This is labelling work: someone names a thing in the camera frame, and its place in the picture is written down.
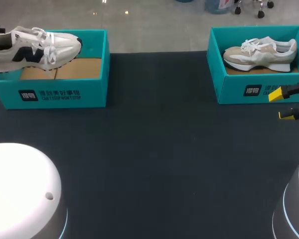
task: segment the n logo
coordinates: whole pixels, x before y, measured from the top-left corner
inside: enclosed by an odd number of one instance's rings
[[[20,47],[12,61],[20,62],[24,58],[27,62],[36,62],[39,63],[41,58],[43,56],[43,50],[37,49],[35,54],[33,54],[32,47],[30,46],[24,46]]]

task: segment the white floor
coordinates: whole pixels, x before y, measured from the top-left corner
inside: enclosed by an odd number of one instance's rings
[[[240,15],[213,15],[204,0],[0,0],[0,25],[105,28],[110,51],[130,53],[206,50],[213,26],[299,24],[299,0],[273,0],[263,19],[256,3],[243,1]]]

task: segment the black table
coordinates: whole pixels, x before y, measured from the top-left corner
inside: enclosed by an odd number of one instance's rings
[[[0,103],[0,142],[52,159],[74,239],[272,239],[299,164],[288,107],[217,104],[206,52],[112,54],[106,109]]]

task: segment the shoelace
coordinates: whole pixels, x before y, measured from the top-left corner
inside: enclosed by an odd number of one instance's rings
[[[37,33],[40,39],[39,42],[32,43],[32,45],[37,49],[43,50],[44,66],[47,71],[48,64],[54,65],[56,62],[57,51],[54,47],[54,34],[37,27],[32,28],[32,31]]]
[[[262,47],[269,46],[269,43],[259,45],[259,42],[256,44],[254,41],[258,40],[257,38],[251,39],[251,40],[246,40],[243,44],[241,44],[241,51],[242,52],[249,52],[249,56],[251,57],[251,53],[254,52],[255,50],[261,50]]]

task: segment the white sneaker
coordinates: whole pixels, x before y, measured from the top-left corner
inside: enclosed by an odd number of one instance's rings
[[[0,34],[0,72],[31,66],[52,70],[73,60],[81,46],[82,41],[72,34],[18,26]]]
[[[264,66],[274,71],[288,72],[296,54],[296,40],[280,42],[267,36],[263,39],[246,40],[241,47],[228,48],[224,53],[224,60],[241,71]]]

